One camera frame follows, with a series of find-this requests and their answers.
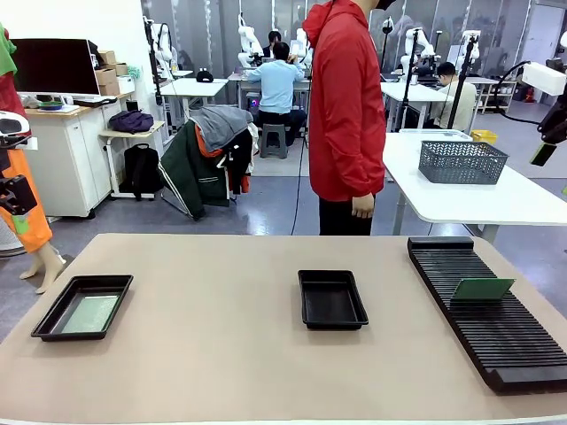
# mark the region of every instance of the cardboard box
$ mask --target cardboard box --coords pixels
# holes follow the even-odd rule
[[[98,54],[103,58],[105,64],[115,64],[116,55],[114,55],[114,50],[99,50]]]
[[[128,65],[124,62],[120,62],[119,64],[107,64],[105,68],[113,69],[116,71],[116,75],[128,75]]]
[[[107,84],[118,84],[118,80],[116,79],[116,71],[113,69],[98,69],[95,71],[95,75],[97,76],[97,82],[99,86],[105,86]]]
[[[100,96],[118,96],[120,94],[120,86],[118,82],[106,84],[105,86],[98,86]]]
[[[122,75],[118,77],[118,86],[120,87],[120,94],[127,95],[136,90],[134,79],[129,75]]]

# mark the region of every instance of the black pants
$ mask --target black pants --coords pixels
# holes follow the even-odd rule
[[[372,219],[353,217],[353,202],[331,202],[319,198],[319,235],[370,236]]]
[[[285,132],[285,144],[292,146],[296,135],[305,125],[307,115],[301,110],[292,109],[290,113],[272,113],[260,111],[256,119],[256,126],[261,128],[264,124],[283,124],[290,130]]]
[[[435,124],[435,120],[425,121],[423,124],[423,128],[436,128],[440,129],[441,127]]]

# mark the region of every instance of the black plastic tray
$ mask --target black plastic tray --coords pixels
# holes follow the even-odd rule
[[[47,342],[103,339],[120,308],[132,279],[133,276],[131,275],[76,276],[72,278],[43,319],[37,324],[32,336],[40,337]],[[89,308],[92,308],[93,305],[88,306],[87,303],[92,303],[95,298],[108,298],[106,311],[99,307],[99,317],[89,317]],[[76,313],[82,314],[83,317],[77,319],[78,316],[74,316]],[[77,321],[82,323],[79,328],[85,328],[85,323],[92,328],[97,321],[99,326],[96,326],[97,330],[73,330],[73,327],[77,327]]]
[[[369,324],[352,272],[299,270],[299,285],[307,328],[357,330]]]

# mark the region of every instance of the hand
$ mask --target hand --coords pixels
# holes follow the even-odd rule
[[[371,193],[364,197],[353,198],[353,217],[371,219],[374,214],[374,197]]]

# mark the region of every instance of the purple bag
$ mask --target purple bag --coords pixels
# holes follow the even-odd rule
[[[122,111],[108,122],[110,128],[122,133],[144,133],[153,126],[153,117],[140,111]]]

